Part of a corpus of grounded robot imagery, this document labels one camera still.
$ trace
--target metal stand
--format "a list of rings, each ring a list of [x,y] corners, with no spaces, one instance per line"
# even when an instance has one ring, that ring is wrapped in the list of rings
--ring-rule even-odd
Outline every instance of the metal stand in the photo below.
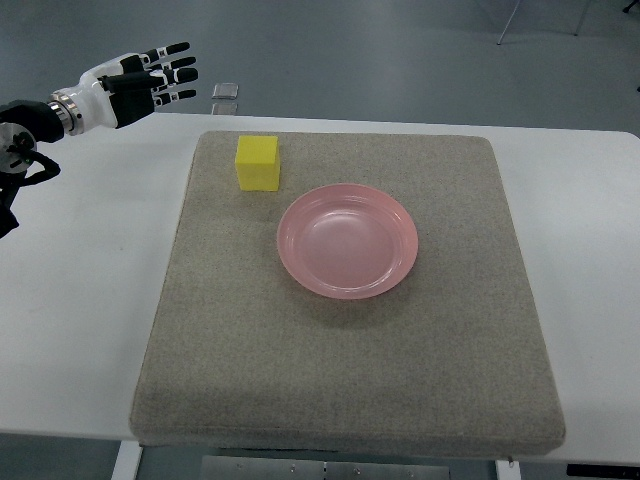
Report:
[[[592,0],[586,0],[584,3],[584,8],[582,9],[582,14],[580,15],[580,20],[578,21],[578,26],[576,27],[576,30],[573,34],[576,37],[578,36],[580,29],[582,28],[582,24],[584,23],[584,18],[587,16],[587,10],[589,10],[589,6],[591,5],[591,1]],[[507,25],[504,27],[504,31],[502,32],[502,35],[500,35],[500,40],[498,40],[498,45],[502,44],[502,39],[504,38],[505,34],[507,33],[507,30],[509,29],[509,25],[511,25],[511,20],[513,20],[513,17],[518,11],[518,8],[520,8],[521,2],[522,0],[518,0],[518,3],[516,3],[516,8],[513,9],[513,13],[511,13],[509,20],[507,21]]]
[[[507,30],[509,29],[509,25],[511,25],[511,20],[513,20],[513,17],[516,14],[516,12],[518,11],[518,8],[520,8],[520,3],[521,2],[522,2],[522,0],[518,0],[518,3],[516,3],[516,8],[513,9],[513,13],[509,17],[509,21],[507,22],[507,25],[504,27],[504,31],[502,32],[502,35],[500,35],[500,40],[498,40],[498,45],[502,44],[502,39],[504,38],[505,33],[507,33]]]

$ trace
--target chair leg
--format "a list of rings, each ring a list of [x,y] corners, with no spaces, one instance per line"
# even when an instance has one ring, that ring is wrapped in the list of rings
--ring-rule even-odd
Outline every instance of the chair leg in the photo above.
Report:
[[[507,22],[507,25],[504,27],[504,31],[502,32],[502,35],[500,35],[500,40],[498,40],[498,45],[502,44],[502,39],[504,38],[504,34],[507,33],[507,29],[509,28],[509,25],[511,25],[511,20],[513,20],[513,16],[516,14],[516,12],[518,11],[518,8],[520,7],[520,2],[522,2],[522,0],[518,0],[518,3],[516,3],[516,8],[513,9],[513,13],[509,17],[509,21]]]
[[[578,33],[582,28],[582,24],[584,23],[584,17],[587,16],[587,10],[589,10],[589,5],[591,5],[591,0],[586,0],[586,2],[584,2],[584,8],[582,9],[582,15],[580,15],[580,20],[578,21],[578,26],[576,27],[576,32],[573,34],[575,37],[578,36]]]
[[[631,5],[629,5],[628,7],[623,8],[622,11],[624,13],[629,13],[629,10],[631,10],[631,7],[633,7],[638,2],[640,2],[640,0],[633,0],[633,2],[631,2]]]

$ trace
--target robot finger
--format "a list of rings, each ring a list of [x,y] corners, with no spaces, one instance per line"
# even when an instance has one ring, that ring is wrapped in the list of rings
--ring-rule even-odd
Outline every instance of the robot finger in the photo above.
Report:
[[[154,95],[153,103],[156,107],[161,107],[171,102],[177,102],[185,98],[192,98],[196,96],[195,90],[183,90],[181,92],[166,92],[160,95]]]
[[[198,71],[195,68],[176,68],[175,70],[154,70],[151,75],[163,78],[163,84],[151,89],[152,93],[166,90],[168,87],[181,83],[193,82],[198,78]]]
[[[149,50],[148,52],[140,54],[139,57],[144,65],[149,65],[174,53],[184,52],[188,50],[190,46],[189,42],[176,43],[167,47]]]
[[[196,57],[185,57],[173,62],[156,63],[147,68],[147,70],[174,70],[176,68],[188,67],[196,63]]]

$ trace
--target table leg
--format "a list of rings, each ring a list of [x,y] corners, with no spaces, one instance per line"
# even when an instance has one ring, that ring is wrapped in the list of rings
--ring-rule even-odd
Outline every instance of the table leg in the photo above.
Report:
[[[111,480],[135,480],[142,455],[138,442],[121,442]]]
[[[498,480],[522,480],[520,476],[520,464],[518,462],[497,460],[496,472]]]

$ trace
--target plate rim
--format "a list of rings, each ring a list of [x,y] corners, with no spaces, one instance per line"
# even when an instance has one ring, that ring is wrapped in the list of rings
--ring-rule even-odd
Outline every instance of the plate rim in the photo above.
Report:
[[[410,258],[407,261],[404,257],[403,257],[403,264],[404,265],[408,265],[406,267],[406,272],[404,272],[402,274],[402,276],[395,282],[392,282],[391,284],[388,285],[388,288],[385,288],[382,291],[379,291],[377,293],[374,293],[373,295],[367,295],[365,294],[366,290],[355,290],[353,292],[353,295],[349,296],[348,298],[344,298],[344,297],[336,297],[333,295],[330,295],[328,291],[321,289],[321,288],[313,288],[314,285],[310,286],[308,284],[303,283],[293,272],[292,269],[289,268],[290,266],[288,265],[288,262],[285,260],[286,256],[283,255],[283,249],[284,249],[284,245],[281,241],[282,238],[282,229],[284,228],[283,224],[285,219],[287,219],[287,217],[290,215],[290,212],[293,210],[293,208],[299,204],[305,197],[310,196],[316,192],[318,192],[319,190],[324,190],[324,189],[328,189],[328,188],[335,188],[335,187],[355,187],[355,188],[359,188],[359,189],[364,189],[364,190],[369,190],[369,191],[373,191],[376,192],[377,194],[381,194],[389,199],[391,199],[393,201],[393,208],[392,210],[394,212],[396,212],[398,209],[401,213],[404,213],[404,217],[406,217],[405,220],[403,220],[403,224],[406,222],[406,220],[409,221],[408,225],[410,225],[410,232],[409,235],[411,237],[413,237],[410,240],[415,239],[415,249],[411,249],[410,251]],[[394,288],[395,286],[397,286],[400,282],[402,282],[406,276],[409,274],[409,272],[411,271],[411,269],[413,268],[413,266],[415,265],[416,259],[418,257],[418,251],[420,248],[420,239],[418,236],[418,230],[416,228],[415,222],[413,220],[413,217],[411,216],[411,214],[407,211],[407,209],[404,207],[404,205],[402,205],[398,200],[396,200],[393,196],[389,195],[387,192],[380,190],[378,188],[375,187],[371,187],[369,185],[364,185],[361,183],[351,183],[351,182],[343,182],[343,183],[332,183],[332,184],[327,184],[327,185],[321,185],[319,187],[313,188],[309,191],[307,191],[306,193],[303,193],[302,195],[298,196],[288,207],[287,209],[284,211],[284,213],[282,214],[282,216],[280,217],[280,222],[278,223],[278,229],[276,232],[276,244],[277,244],[277,249],[278,249],[278,256],[280,257],[280,262],[282,263],[282,265],[285,267],[285,270],[287,271],[287,273],[296,281],[298,282],[298,284],[300,284],[301,286],[303,286],[304,288],[306,288],[309,291],[312,291],[318,295],[322,295],[324,297],[327,298],[332,298],[332,299],[337,299],[337,300],[362,300],[362,299],[366,299],[366,298],[373,298],[375,296],[381,295],[385,292],[388,292],[389,290],[391,290],[392,288]],[[345,290],[348,289],[340,289],[339,287],[336,287],[337,291],[342,291],[344,292]]]

